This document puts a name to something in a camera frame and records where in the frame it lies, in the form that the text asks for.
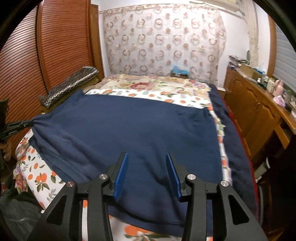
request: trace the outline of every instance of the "pink bottle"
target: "pink bottle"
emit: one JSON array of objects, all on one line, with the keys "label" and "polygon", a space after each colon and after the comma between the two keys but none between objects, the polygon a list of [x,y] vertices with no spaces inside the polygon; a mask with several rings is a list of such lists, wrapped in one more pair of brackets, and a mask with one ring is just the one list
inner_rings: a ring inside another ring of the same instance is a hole
[{"label": "pink bottle", "polygon": [[284,92],[284,82],[282,80],[277,80],[275,82],[275,87],[274,87],[274,91],[272,93],[273,96],[283,96],[283,92]]}]

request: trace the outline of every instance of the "white wall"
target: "white wall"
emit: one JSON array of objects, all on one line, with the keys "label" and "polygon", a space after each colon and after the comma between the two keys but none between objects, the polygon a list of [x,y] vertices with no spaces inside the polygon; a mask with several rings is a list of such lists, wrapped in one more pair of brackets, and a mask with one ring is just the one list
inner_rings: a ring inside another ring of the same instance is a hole
[{"label": "white wall", "polygon": [[267,73],[270,56],[270,26],[267,13],[255,3],[258,19],[258,66]]},{"label": "white wall", "polygon": [[[99,11],[103,11],[118,7],[152,3],[189,4],[189,0],[161,0],[160,2],[156,0],[91,0],[91,3],[98,5]],[[247,24],[243,19],[240,18],[241,14],[229,14],[224,11],[220,12],[226,28],[227,42],[225,45],[225,51],[219,61],[218,80],[224,80],[229,61],[228,55],[232,54],[246,58],[247,51],[250,49],[250,43]],[[105,48],[102,15],[99,16],[99,28],[104,71],[105,76],[108,76],[111,75],[111,73]]]}]

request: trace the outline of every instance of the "window blind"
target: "window blind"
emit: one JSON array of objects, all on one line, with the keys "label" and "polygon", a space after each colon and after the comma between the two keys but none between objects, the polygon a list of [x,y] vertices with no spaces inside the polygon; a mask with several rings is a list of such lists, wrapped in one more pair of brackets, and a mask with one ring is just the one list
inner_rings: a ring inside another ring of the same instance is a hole
[{"label": "window blind", "polygon": [[296,92],[296,53],[289,40],[276,24],[276,65],[274,76]]}]

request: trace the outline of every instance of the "hand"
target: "hand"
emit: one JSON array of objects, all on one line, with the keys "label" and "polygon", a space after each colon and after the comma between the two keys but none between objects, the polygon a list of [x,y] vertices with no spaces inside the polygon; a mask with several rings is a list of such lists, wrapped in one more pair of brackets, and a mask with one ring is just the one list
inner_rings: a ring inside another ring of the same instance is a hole
[{"label": "hand", "polygon": [[3,150],[4,160],[9,161],[11,158],[11,141],[8,140],[6,144],[0,144],[0,150]]}]

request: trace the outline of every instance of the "floral bedspread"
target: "floral bedspread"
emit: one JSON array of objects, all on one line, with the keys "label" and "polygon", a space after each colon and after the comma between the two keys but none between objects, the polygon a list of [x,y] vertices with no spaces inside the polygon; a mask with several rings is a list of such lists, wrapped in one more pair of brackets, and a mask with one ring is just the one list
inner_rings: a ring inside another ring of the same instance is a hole
[{"label": "floral bedspread", "polygon": [[[193,80],[121,74],[104,79],[102,83],[95,85],[95,89],[88,91],[86,94],[144,98],[192,108],[206,107],[216,123],[223,179],[232,183],[231,170],[228,166],[228,159],[223,145],[224,126],[213,110],[208,91],[210,91],[210,88],[207,84]],[[16,149],[18,159],[17,167],[14,170],[16,188],[19,192],[22,192],[27,191],[28,187],[30,187],[40,205],[43,209],[46,209],[65,183],[48,167],[37,151],[30,146],[28,140],[32,135],[33,132],[30,130]],[[181,240],[180,237],[156,234],[134,227],[111,216],[110,224],[113,239],[117,241],[155,241],[156,239],[157,241]],[[88,240],[87,200],[83,202],[82,238],[84,241]]]}]

